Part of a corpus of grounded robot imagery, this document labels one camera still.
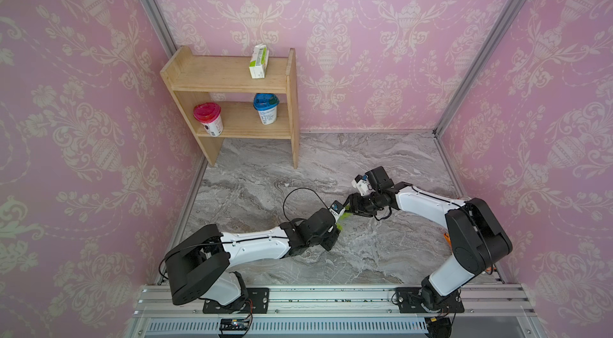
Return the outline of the long green lego brick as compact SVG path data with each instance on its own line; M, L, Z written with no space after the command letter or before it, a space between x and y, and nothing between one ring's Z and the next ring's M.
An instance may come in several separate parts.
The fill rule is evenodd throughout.
M344 213L343 215L341 215L341 216L338 218L338 220L337 220L337 222L336 222L336 226L337 226L337 228L338 228L338 230L339 230L339 231L342 231L342 230L343 230L343 223L344 223L344 221L346 221L346 220L347 220L347 219L348 219L350 216L351 216L351 214L350 214L350 213Z

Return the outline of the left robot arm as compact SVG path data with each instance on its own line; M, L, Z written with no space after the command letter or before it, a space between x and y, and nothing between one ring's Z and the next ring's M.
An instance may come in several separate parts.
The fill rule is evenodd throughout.
M172 304L204 298L230 306L244 300L247 288L234 267L292 258L316 246L329 251L338 240L337 221L343 214L336 202L301 222L284 222L260 232L233 234L220 231L216 224L202 227L164 256Z

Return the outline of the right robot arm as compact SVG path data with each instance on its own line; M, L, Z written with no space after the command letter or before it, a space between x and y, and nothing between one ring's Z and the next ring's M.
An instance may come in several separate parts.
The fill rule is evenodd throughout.
M385 209L404 211L447 230L452 254L421 283L419 296L427 309L440 309L463 285L512 253L509 236L482 199L449 199L410 183L394 183L383 167L357 176L352 186L358 192L343 205L348 213L375 218Z

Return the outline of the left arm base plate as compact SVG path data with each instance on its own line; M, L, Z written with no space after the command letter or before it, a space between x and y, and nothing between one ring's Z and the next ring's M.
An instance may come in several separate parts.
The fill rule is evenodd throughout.
M221 305L217 301L205 300L203 314L267 314L269 299L269 288L247 287L235 301L228 305Z

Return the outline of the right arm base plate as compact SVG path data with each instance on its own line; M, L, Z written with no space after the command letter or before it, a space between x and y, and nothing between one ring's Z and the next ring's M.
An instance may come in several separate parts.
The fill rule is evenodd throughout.
M457 289L447 296L440 296L429 288L399 287L391 296L392 304L398 307L400 313L463 313L460 291Z

